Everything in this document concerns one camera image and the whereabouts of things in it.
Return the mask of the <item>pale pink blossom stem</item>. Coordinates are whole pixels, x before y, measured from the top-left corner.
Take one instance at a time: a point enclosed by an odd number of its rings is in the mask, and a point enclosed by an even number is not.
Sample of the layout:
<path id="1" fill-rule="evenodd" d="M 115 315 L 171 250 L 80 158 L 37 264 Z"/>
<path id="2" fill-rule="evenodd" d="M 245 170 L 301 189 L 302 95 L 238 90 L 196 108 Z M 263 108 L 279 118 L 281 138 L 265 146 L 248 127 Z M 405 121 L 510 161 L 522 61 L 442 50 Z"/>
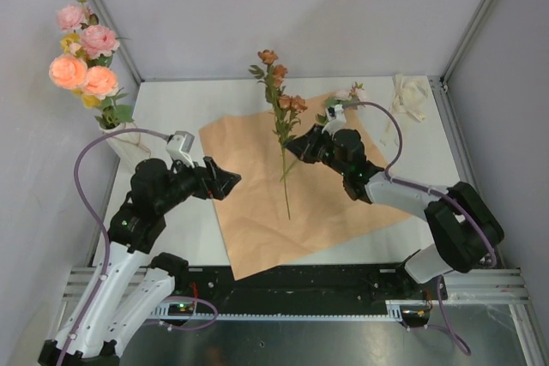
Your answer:
<path id="1" fill-rule="evenodd" d="M 329 120 L 326 109 L 330 106 L 366 100 L 368 100 L 368 94 L 365 91 L 364 84 L 354 82 L 348 90 L 340 90 L 328 96 L 323 101 L 322 109 L 317 113 L 316 120 L 319 124 L 324 125 Z"/>

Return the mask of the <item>cream printed ribbon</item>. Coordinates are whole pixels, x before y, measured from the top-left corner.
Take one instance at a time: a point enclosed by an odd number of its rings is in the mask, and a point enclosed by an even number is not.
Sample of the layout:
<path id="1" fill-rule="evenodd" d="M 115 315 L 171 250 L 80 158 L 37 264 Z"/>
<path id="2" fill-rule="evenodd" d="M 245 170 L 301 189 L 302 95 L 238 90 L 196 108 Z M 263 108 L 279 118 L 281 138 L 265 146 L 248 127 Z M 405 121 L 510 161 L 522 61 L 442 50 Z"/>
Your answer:
<path id="1" fill-rule="evenodd" d="M 389 112 L 398 122 L 402 137 L 405 137 L 413 124 L 426 120 L 423 105 L 428 100 L 430 87 L 426 78 L 403 74 L 395 75 L 394 85 Z"/>

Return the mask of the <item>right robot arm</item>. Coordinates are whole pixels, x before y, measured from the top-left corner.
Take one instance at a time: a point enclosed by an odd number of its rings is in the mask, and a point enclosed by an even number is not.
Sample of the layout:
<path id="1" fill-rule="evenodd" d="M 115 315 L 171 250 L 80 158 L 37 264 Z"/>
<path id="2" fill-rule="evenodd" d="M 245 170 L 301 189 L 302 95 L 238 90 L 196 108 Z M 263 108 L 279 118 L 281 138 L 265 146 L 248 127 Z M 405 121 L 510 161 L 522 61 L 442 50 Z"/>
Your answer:
<path id="1" fill-rule="evenodd" d="M 494 256 L 504 240 L 502 226 L 472 185 L 441 188 L 391 177 L 368 160 L 356 130 L 330 135 L 316 124 L 286 148 L 304 163 L 322 163 L 341 175 L 352 200 L 393 207 L 428 224 L 433 243 L 409 256 L 395 277 L 405 298 L 416 298 L 428 281 L 445 273 L 468 273 L 486 255 Z"/>

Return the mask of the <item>peach rose stem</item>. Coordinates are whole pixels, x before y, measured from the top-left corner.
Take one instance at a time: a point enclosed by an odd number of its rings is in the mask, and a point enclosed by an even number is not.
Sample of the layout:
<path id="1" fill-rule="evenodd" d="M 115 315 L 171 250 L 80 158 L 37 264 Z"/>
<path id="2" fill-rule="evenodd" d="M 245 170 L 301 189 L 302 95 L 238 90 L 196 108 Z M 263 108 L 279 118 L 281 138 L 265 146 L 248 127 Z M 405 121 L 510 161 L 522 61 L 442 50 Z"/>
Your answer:
<path id="1" fill-rule="evenodd" d="M 85 108 L 97 110 L 94 118 L 102 129 L 133 122 L 131 106 L 118 103 L 126 94 L 120 93 L 118 77 L 109 68 L 89 68 L 83 59 L 63 54 L 51 62 L 48 75 L 54 85 L 71 91 Z"/>

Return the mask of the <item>yellow rose stem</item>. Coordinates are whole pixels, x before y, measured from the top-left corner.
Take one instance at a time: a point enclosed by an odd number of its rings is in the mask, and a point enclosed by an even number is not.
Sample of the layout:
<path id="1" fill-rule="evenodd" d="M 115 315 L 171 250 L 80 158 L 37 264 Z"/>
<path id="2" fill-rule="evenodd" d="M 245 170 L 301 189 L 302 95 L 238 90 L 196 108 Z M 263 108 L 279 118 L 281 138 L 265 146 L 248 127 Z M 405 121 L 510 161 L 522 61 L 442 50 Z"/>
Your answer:
<path id="1" fill-rule="evenodd" d="M 87 53 L 81 45 L 80 36 L 78 33 L 69 33 L 64 35 L 60 40 L 60 45 L 64 53 L 69 53 L 73 57 L 78 57 L 84 61 L 87 61 Z M 72 93 L 81 99 L 83 105 L 87 109 L 97 109 L 100 107 L 100 101 L 96 97 L 92 95 L 85 95 L 80 88 L 73 89 Z"/>

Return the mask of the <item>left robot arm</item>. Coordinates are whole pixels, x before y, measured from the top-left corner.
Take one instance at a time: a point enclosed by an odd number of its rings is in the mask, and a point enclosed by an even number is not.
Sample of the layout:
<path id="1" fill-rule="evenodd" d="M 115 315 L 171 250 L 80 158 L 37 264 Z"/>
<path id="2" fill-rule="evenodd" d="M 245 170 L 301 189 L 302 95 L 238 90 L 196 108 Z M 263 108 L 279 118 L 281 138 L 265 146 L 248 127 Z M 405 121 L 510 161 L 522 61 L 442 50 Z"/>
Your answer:
<path id="1" fill-rule="evenodd" d="M 221 201 L 240 180 L 210 157 L 203 165 L 180 160 L 167 165 L 161 159 L 139 163 L 106 233 L 104 260 L 68 321 L 44 343 L 39 364 L 118 365 L 154 309 L 190 286 L 186 260 L 166 252 L 150 255 L 166 228 L 166 214 L 190 197 Z"/>

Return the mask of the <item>pink peony stem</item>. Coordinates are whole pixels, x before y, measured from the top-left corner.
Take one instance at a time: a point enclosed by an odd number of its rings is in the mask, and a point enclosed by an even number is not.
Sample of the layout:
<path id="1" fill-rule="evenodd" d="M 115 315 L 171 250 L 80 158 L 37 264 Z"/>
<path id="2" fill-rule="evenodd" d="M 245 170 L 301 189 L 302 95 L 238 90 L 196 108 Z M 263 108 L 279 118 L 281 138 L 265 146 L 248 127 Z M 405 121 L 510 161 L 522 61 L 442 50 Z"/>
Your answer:
<path id="1" fill-rule="evenodd" d="M 89 0 L 75 0 L 56 13 L 56 23 L 63 32 L 78 33 L 83 49 L 87 53 L 89 67 L 110 68 L 120 46 L 115 31 L 101 25 L 99 17 L 92 11 Z"/>

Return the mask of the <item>brown rose stem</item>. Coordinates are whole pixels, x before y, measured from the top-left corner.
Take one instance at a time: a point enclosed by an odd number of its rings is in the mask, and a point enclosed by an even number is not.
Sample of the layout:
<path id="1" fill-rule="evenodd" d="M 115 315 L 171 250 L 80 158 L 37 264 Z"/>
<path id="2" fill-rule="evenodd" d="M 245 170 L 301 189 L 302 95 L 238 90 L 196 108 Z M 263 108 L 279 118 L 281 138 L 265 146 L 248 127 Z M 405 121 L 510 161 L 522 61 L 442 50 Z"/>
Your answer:
<path id="1" fill-rule="evenodd" d="M 276 135 L 281 152 L 280 181 L 283 184 L 287 217 L 290 219 L 291 208 L 287 177 L 293 168 L 294 161 L 289 162 L 287 158 L 287 143 L 296 138 L 293 129 L 301 124 L 300 115 L 308 109 L 308 106 L 301 96 L 286 93 L 285 81 L 288 69 L 279 62 L 279 56 L 274 50 L 259 51 L 257 57 L 262 66 L 251 65 L 249 72 L 257 83 L 263 84 L 265 100 L 271 105 L 270 113 L 274 117 L 273 133 Z"/>

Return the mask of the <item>green and peach wrapping paper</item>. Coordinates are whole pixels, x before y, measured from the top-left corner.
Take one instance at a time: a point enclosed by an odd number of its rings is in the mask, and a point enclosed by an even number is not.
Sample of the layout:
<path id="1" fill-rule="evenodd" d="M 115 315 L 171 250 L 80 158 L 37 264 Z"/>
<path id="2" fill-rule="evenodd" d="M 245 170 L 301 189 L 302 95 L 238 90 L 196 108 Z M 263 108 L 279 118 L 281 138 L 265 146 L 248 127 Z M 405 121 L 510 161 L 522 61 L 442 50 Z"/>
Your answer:
<path id="1" fill-rule="evenodd" d="M 199 132 L 202 149 L 242 180 L 215 204 L 237 279 L 280 264 L 399 261 L 368 235 L 399 231 L 408 213 L 348 198 L 342 178 L 322 164 L 295 162 L 273 133 L 273 117 L 256 89 L 232 91 L 211 103 L 218 121 Z M 282 163 L 294 166 L 282 183 Z"/>

